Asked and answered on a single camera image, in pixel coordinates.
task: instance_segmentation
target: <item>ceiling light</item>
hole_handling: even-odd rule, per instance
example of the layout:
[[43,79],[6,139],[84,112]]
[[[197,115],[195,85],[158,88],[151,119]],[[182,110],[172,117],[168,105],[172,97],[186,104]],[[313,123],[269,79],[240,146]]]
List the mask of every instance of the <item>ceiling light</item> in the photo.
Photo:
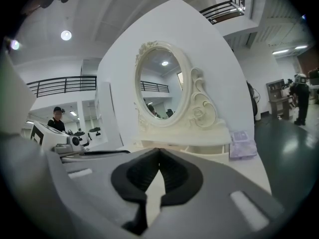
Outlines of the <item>ceiling light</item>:
[[17,50],[20,47],[20,43],[17,40],[13,40],[10,46],[11,46],[11,49]]
[[61,38],[62,40],[64,41],[68,41],[70,40],[72,37],[72,34],[69,30],[64,30],[62,33],[61,33]]
[[280,50],[280,51],[275,51],[275,52],[273,52],[273,55],[275,55],[275,54],[279,54],[279,53],[285,53],[285,52],[287,52],[287,51],[289,51],[289,50]]
[[308,46],[307,45],[304,45],[304,46],[298,46],[295,48],[295,50],[299,50],[299,49],[305,49],[307,48]]

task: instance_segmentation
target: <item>black shirt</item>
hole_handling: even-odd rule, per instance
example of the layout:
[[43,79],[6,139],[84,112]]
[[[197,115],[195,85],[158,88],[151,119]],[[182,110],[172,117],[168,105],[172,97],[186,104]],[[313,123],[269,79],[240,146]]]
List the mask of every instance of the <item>black shirt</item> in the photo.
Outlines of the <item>black shirt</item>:
[[55,128],[56,130],[59,130],[60,132],[64,131],[65,132],[65,127],[64,123],[62,121],[57,121],[55,118],[52,118],[48,122],[48,126],[51,126]]
[[308,106],[309,103],[309,87],[307,84],[292,85],[290,87],[291,94],[296,94],[298,97],[299,106]]

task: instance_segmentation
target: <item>dark green floor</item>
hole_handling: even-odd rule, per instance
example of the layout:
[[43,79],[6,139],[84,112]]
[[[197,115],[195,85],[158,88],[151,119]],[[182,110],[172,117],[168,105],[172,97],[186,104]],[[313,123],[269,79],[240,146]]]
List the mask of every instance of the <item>dark green floor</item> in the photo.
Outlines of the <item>dark green floor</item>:
[[273,196],[284,207],[295,207],[318,177],[318,139],[291,122],[267,116],[255,124],[255,141]]

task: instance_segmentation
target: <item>railing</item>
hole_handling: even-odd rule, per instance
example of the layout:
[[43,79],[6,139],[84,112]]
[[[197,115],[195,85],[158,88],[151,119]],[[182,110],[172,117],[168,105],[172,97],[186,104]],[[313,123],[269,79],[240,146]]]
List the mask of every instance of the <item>railing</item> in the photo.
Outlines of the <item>railing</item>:
[[141,81],[141,91],[154,91],[169,93],[168,85],[158,84],[154,82]]
[[96,76],[72,76],[27,83],[36,97],[74,91],[96,90]]
[[244,15],[244,12],[245,0],[228,0],[200,11],[213,25],[230,18]]

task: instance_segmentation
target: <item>helmet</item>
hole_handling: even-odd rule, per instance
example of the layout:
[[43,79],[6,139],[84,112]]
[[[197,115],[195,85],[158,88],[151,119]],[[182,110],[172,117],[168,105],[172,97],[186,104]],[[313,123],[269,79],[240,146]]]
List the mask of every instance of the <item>helmet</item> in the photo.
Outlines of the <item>helmet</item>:
[[295,84],[306,84],[306,75],[304,74],[297,74],[295,76]]

